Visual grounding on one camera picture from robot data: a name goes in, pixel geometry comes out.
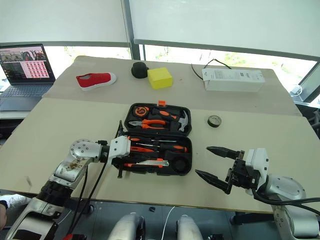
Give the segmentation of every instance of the toolbox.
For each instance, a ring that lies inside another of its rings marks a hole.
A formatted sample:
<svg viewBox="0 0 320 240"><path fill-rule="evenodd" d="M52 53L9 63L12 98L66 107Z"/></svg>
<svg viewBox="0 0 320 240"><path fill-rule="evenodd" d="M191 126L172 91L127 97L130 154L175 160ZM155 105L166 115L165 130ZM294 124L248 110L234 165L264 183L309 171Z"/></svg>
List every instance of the toolbox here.
<svg viewBox="0 0 320 240"><path fill-rule="evenodd" d="M124 121L125 135L131 141L128 156L112 160L119 170L157 175L186 175L192 167L190 110L166 105L165 101L134 103Z"/></svg>

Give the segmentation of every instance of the orange pliers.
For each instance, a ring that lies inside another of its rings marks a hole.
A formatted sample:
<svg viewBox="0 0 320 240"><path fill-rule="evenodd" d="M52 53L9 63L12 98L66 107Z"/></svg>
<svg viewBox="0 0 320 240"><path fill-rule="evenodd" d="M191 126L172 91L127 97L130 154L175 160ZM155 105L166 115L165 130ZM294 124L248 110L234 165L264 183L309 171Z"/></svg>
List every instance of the orange pliers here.
<svg viewBox="0 0 320 240"><path fill-rule="evenodd" d="M150 124L161 124L161 125L166 125L166 121L163 120L147 120L144 119L142 121L130 121L130 125L132 126L141 126L143 129L165 129L164 127L154 127L154 126L149 126Z"/></svg>

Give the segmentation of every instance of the laptop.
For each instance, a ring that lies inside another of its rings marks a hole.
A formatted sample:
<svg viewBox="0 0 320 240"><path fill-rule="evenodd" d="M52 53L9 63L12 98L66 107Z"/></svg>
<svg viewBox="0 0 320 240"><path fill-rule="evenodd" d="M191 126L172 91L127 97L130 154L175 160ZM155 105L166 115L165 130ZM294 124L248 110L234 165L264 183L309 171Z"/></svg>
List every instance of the laptop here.
<svg viewBox="0 0 320 240"><path fill-rule="evenodd" d="M56 80L42 44L0 46L0 65L11 85L0 111L31 111Z"/></svg>

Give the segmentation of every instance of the white box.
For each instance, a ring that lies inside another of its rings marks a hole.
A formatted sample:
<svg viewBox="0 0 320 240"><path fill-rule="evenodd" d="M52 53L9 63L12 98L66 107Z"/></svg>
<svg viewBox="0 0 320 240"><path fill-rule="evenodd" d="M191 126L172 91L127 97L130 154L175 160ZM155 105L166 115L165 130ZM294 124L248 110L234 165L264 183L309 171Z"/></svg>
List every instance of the white box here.
<svg viewBox="0 0 320 240"><path fill-rule="evenodd" d="M266 82L260 70L204 68L202 78L207 91L258 92Z"/></svg>

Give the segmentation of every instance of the gray floor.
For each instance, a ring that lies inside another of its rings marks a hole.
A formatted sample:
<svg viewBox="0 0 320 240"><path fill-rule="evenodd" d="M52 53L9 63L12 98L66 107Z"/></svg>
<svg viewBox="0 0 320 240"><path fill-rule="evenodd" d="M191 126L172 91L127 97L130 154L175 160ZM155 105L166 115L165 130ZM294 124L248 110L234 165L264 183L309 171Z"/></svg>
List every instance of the gray floor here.
<svg viewBox="0 0 320 240"><path fill-rule="evenodd" d="M116 202L91 202L95 211L89 216L83 216L74 233L85 234L88 240L106 240L116 224L116 222L126 214L136 212L145 218L146 240L160 240L166 217L171 206L157 206L136 203L116 203ZM150 207L155 207L155 212L149 211ZM61 220L69 209L66 209ZM55 235L55 240L61 240L69 227L72 213L59 225ZM234 212L209 210L189 207L176 207L171 212L165 228L164 239L176 239L176 221L181 215L186 214L193 218L198 225L203 239L211 234L223 234L225 240L280 240L277 228L273 222L251 223L240 226L232 226L229 218ZM15 212L8 212L8 224L12 224L17 217ZM0 240L5 239L7 231L0 232Z"/></svg>

